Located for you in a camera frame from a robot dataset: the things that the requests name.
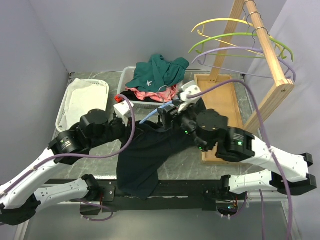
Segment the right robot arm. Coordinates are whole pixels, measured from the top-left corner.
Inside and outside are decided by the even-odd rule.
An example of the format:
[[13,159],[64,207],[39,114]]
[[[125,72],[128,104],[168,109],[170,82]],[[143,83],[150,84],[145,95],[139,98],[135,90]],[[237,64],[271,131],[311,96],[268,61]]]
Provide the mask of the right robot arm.
[[278,191],[283,195],[301,196],[317,188],[316,177],[309,173],[312,155],[291,154],[269,147],[257,136],[228,125],[228,118],[213,109],[196,112],[196,107],[178,112],[168,105],[159,108],[165,129],[182,129],[202,152],[216,150],[215,156],[229,163],[244,163],[262,170],[244,175],[220,178],[219,194],[231,199],[251,191]]

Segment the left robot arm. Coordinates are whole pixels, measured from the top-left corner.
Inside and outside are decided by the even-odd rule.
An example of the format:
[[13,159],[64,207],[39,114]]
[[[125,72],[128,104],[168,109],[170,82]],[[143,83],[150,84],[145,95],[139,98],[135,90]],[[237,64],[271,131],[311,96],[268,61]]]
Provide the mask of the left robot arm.
[[135,115],[114,113],[109,121],[104,110],[94,109],[83,115],[69,130],[61,132],[30,166],[0,187],[0,223],[16,226],[30,220],[41,210],[70,200],[94,201],[102,194],[91,174],[57,185],[43,187],[57,172],[88,158],[91,149],[119,140],[127,130],[135,132]]

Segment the dark navy shorts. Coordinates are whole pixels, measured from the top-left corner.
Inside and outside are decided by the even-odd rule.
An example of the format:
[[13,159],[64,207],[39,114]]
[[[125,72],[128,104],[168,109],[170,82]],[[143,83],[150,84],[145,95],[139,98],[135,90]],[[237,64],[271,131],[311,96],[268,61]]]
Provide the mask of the dark navy shorts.
[[190,147],[194,139],[182,129],[164,130],[161,123],[135,122],[130,145],[118,155],[116,177],[118,188],[145,200],[159,183],[158,169],[169,157]]

